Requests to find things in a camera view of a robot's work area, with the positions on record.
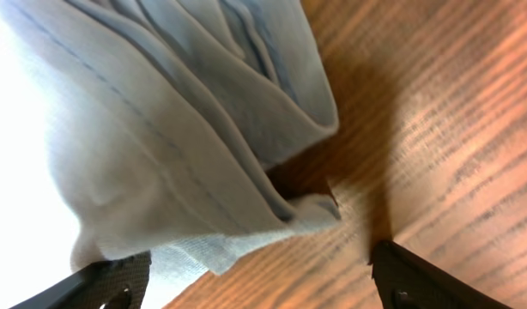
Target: stitching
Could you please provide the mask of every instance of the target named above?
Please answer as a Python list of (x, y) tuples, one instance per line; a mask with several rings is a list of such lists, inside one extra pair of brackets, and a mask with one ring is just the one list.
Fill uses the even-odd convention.
[[(173, 148), (178, 151), (178, 154), (180, 156), (180, 159), (185, 162), (184, 154), (182, 153), (181, 149), (176, 146), (168, 137), (166, 137), (164, 134), (162, 134), (155, 126), (152, 124), (144, 115), (143, 113), (134, 105), (132, 104), (126, 97), (115, 87), (113, 86), (102, 74), (100, 74), (94, 67), (92, 67), (90, 64), (87, 64), (80, 56), (78, 56), (74, 51), (72, 51), (68, 46), (60, 42), (56, 37), (52, 35), (44, 26), (42, 26), (38, 21), (36, 21), (28, 12), (23, 10), (22, 8), (18, 7), (15, 3), (12, 3), (12, 5), (17, 9), (22, 15), (24, 15), (28, 20), (30, 20), (34, 26), (37, 27), (37, 29), (40, 30), (40, 32), (44, 33), (54, 44), (58, 45), (59, 47), (63, 48), (67, 53), (69, 53), (73, 58), (78, 60), (82, 66), (84, 66), (86, 69), (91, 71), (95, 74), (95, 76), (103, 82), (105, 85), (107, 85), (119, 98), (120, 100), (125, 103), (139, 118), (142, 120), (142, 122), (148, 127), (148, 129), (155, 134), (157, 137), (159, 137), (168, 147)], [(241, 226), (234, 218), (229, 214), (229, 212), (220, 204), (220, 202), (217, 201), (217, 199), (204, 187), (203, 183), (197, 178), (195, 172), (191, 168), (189, 164), (185, 164), (187, 167), (188, 172), (191, 175), (191, 178), (193, 181), (205, 192), (206, 196), (209, 197), (213, 202), (216, 203), (218, 208), (221, 210), (222, 214), (230, 221), (232, 222), (238, 229), (241, 231), (248, 233), (248, 230)]]

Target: fabric fold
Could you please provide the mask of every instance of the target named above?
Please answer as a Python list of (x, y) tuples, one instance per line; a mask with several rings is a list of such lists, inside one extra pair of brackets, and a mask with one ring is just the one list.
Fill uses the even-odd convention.
[(154, 305), (340, 220), (331, 197), (286, 201), (265, 174), (338, 127), (298, 3), (0, 0), (0, 14), (46, 93), (45, 168), (80, 224), (73, 270), (151, 251)]

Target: tabletop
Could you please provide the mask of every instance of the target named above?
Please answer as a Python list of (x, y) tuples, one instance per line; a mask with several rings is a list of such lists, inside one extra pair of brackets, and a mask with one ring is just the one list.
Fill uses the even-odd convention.
[(527, 0), (302, 1), (338, 104), (331, 139), (270, 172), (342, 224), (203, 276), (167, 308), (381, 308), (394, 239), (527, 308)]

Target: wood grain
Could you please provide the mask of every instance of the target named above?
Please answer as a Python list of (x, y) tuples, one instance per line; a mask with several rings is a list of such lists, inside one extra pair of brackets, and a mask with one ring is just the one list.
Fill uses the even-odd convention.
[(393, 238), (527, 308), (527, 0), (305, 0), (342, 122), (278, 167), (343, 224), (206, 274), (168, 308), (380, 308), (366, 265)]

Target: bright light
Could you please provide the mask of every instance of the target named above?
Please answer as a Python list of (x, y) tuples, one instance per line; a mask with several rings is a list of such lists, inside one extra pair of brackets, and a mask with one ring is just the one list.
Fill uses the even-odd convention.
[(45, 112), (30, 54), (0, 17), (0, 307), (70, 274), (78, 222), (48, 174)]

